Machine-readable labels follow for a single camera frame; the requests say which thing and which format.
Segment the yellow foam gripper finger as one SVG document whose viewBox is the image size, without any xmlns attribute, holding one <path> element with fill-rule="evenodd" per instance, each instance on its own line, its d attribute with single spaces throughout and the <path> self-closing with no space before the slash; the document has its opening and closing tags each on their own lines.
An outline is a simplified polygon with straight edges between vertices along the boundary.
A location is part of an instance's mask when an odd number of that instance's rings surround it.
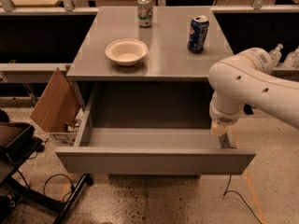
<svg viewBox="0 0 299 224">
<path fill-rule="evenodd" d="M 221 137 L 231 130 L 232 126 L 222 126 L 216 122 L 211 123 L 211 133 L 215 136 Z"/>
</svg>

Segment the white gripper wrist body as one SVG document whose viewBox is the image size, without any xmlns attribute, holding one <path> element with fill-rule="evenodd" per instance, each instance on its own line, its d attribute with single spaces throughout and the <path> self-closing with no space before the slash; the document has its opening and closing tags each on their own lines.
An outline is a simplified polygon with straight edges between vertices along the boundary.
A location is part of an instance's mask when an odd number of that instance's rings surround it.
<svg viewBox="0 0 299 224">
<path fill-rule="evenodd" d="M 229 126 L 239 120 L 243 107 L 244 104 L 215 91 L 210 101 L 209 115 L 215 123 L 221 126 Z"/>
</svg>

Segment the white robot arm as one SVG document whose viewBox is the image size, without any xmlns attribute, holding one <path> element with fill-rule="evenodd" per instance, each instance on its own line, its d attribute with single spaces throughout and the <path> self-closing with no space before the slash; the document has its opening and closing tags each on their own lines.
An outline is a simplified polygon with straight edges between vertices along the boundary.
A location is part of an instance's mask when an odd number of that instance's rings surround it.
<svg viewBox="0 0 299 224">
<path fill-rule="evenodd" d="M 209 106 L 211 133 L 222 136 L 237 123 L 245 105 L 299 128 L 299 83 L 271 75 L 273 61 L 264 49 L 246 49 L 211 66 L 214 93 Z"/>
</svg>

